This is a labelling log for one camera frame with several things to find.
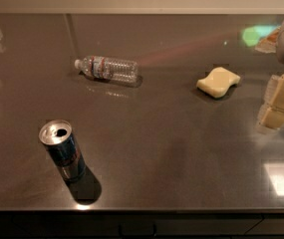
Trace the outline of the clear plastic water bottle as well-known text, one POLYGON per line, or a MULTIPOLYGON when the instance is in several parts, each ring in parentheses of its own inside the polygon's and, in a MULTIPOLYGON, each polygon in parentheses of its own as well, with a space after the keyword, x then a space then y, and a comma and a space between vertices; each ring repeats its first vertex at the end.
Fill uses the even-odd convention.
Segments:
POLYGON ((74 65, 77 70, 93 79, 134 84, 139 76, 136 62, 117 58, 88 56, 76 60, 74 65))

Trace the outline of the yellow sponge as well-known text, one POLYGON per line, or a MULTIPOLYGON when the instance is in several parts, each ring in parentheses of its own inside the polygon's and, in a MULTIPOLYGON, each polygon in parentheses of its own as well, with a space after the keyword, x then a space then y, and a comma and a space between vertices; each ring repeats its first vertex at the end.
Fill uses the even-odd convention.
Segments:
POLYGON ((237 85, 241 78, 223 67, 214 68, 205 78, 196 83, 196 87, 215 99, 226 95, 228 90, 237 85))

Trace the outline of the blue silver drink can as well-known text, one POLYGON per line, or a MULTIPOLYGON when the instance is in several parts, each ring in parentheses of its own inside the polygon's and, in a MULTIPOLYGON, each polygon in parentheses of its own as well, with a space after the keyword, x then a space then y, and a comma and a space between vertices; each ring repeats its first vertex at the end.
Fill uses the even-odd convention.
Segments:
POLYGON ((85 161, 68 121, 55 119, 47 122, 40 129, 39 139, 65 181, 74 182, 83 176, 85 161))

